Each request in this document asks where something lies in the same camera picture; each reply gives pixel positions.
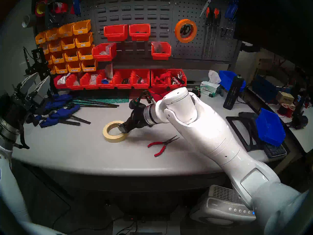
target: gray table surface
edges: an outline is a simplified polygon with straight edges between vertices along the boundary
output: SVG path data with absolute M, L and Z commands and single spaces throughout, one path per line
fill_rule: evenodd
M 259 96 L 257 93 L 255 93 L 252 90 L 252 87 L 249 87 L 249 90 L 251 90 L 258 98 L 260 98 L 262 101 L 264 101 L 264 99 L 261 98 L 261 96 Z M 267 105 L 271 108 L 271 110 L 274 111 L 274 113 L 278 114 L 278 116 L 281 118 L 281 120 L 284 123 L 289 123 L 292 121 L 291 118 L 282 116 L 277 112 L 280 105 L 278 105 L 278 104 L 267 104 Z M 293 127 L 290 127 L 289 129 L 291 130 L 291 132 L 293 133 L 295 138 L 299 141 L 303 150 L 307 153 L 313 149 L 313 141 L 312 141 L 312 138 L 310 137 L 311 136 L 310 134 L 313 132 L 313 107 L 304 108 L 303 111 L 304 111 L 303 115 L 305 115 L 308 118 L 307 126 L 304 127 L 303 129 L 300 129 L 300 130 L 296 130 Z
M 226 116 L 238 116 L 239 112 L 253 112 L 248 105 L 239 103 L 232 110 L 224 109 L 225 98 L 226 93 L 214 98 L 201 96 L 201 100 L 224 119 Z M 39 167 L 106 176 L 172 176 L 222 171 L 214 161 L 194 150 L 169 123 L 134 129 L 122 142 L 107 142 L 102 134 L 104 126 L 115 120 L 126 121 L 132 111 L 128 103 L 119 105 L 116 109 L 81 108 L 75 113 L 75 116 L 89 120 L 90 125 L 57 124 L 42 129 L 25 124 L 25 141 L 30 149 L 15 148 L 12 156 Z M 248 132 L 243 125 L 238 122 L 236 126 L 247 139 Z M 233 129 L 230 129 L 242 146 Z M 162 146 L 147 148 L 151 142 L 165 141 L 175 135 L 180 138 L 169 144 L 157 158 L 154 154 Z M 277 157 L 269 160 L 262 150 L 251 151 L 249 155 L 263 162 L 280 159 Z

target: cardboard box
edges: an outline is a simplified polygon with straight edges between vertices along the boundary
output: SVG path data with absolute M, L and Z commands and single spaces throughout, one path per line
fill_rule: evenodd
M 276 96 L 276 100 L 279 103 L 292 104 L 294 101 L 294 97 L 289 93 L 278 92 L 278 94 Z
M 201 94 L 208 95 L 210 97 L 214 97 L 219 93 L 220 84 L 214 84 L 211 82 L 201 82 L 200 92 Z

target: masking tape roll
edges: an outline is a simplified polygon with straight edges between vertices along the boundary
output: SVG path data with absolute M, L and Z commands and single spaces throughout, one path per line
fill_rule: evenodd
M 116 121 L 112 121 L 110 123 L 108 123 L 104 128 L 103 128 L 103 135 L 104 138 L 108 141 L 108 142 L 120 142 L 125 140 L 125 138 L 127 137 L 128 134 L 124 134 L 121 133 L 119 135 L 110 135 L 109 131 L 115 127 L 118 127 L 119 124 L 123 124 L 124 121 L 120 121 L 120 120 L 116 120 Z
M 180 35 L 180 29 L 185 24 L 189 24 L 191 26 L 191 29 L 190 29 L 191 32 L 190 32 L 190 35 L 188 37 L 183 38 Z M 197 26 L 196 26 L 195 22 L 193 22 L 193 21 L 191 21 L 189 19 L 182 19 L 175 26 L 175 36 L 182 43 L 189 43 L 189 42 L 191 42 L 196 37 L 196 35 L 197 35 Z

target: blue bin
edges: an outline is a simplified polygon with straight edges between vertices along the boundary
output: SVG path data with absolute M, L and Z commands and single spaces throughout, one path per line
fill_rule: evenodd
M 274 146 L 280 146 L 286 133 L 277 114 L 261 108 L 259 117 L 255 120 L 259 138 Z
M 237 76 L 236 73 L 229 71 L 229 70 L 220 70 L 219 71 L 219 77 L 221 79 L 220 84 L 227 90 L 229 91 L 230 86 L 233 82 L 233 78 Z M 242 83 L 242 86 L 240 88 L 240 92 L 244 90 L 244 87 L 246 86 L 246 81 Z

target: black cable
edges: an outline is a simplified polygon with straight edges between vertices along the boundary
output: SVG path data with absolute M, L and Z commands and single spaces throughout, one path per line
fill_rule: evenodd
M 118 235 L 121 231 L 126 230 L 127 228 L 130 228 L 132 225 L 134 225 L 135 222 L 133 222 L 129 227 L 123 228 L 122 230 L 118 231 L 116 235 Z
M 109 226 L 112 222 L 115 222 L 116 220 L 119 220 L 119 219 L 121 219 L 121 218 L 123 218 L 123 217 L 118 217 L 118 218 L 116 218 L 116 219 L 110 221 L 109 224 L 105 226 L 105 228 L 78 228 L 78 229 L 76 229 L 76 230 L 74 230 L 74 231 L 71 231 L 71 232 L 67 232 L 67 233 L 62 232 L 62 233 L 65 233 L 65 234 L 72 234 L 72 233 L 75 233 L 75 232 L 78 232 L 78 231 L 84 230 L 84 229 L 93 230 L 93 231 L 103 231 L 103 230 L 107 229 L 108 226 Z

